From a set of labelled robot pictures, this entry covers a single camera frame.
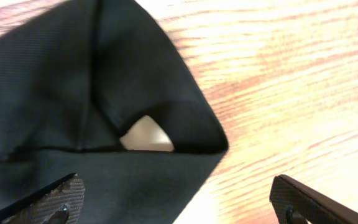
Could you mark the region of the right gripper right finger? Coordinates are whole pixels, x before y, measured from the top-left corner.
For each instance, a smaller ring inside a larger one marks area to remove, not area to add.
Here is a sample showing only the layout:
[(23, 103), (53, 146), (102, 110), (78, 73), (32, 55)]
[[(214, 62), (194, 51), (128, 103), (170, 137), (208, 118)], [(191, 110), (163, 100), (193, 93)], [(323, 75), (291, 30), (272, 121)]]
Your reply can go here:
[(274, 177), (269, 196), (279, 224), (358, 224), (358, 213), (287, 176)]

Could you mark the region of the black polo shirt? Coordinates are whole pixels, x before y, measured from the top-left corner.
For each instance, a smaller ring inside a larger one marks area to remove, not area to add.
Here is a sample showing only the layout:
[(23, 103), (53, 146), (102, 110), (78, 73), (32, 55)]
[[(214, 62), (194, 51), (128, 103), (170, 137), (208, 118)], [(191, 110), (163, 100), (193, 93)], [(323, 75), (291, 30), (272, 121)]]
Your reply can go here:
[(80, 223), (172, 223), (227, 149), (134, 1), (67, 1), (0, 37), (0, 209), (76, 173)]

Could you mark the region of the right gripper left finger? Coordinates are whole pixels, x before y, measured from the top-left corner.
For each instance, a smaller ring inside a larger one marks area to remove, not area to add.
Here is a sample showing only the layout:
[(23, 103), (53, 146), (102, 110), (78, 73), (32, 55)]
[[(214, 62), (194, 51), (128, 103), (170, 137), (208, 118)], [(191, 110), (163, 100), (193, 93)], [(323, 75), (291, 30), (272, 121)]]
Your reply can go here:
[(0, 210), (0, 224), (76, 224), (85, 186), (71, 173)]

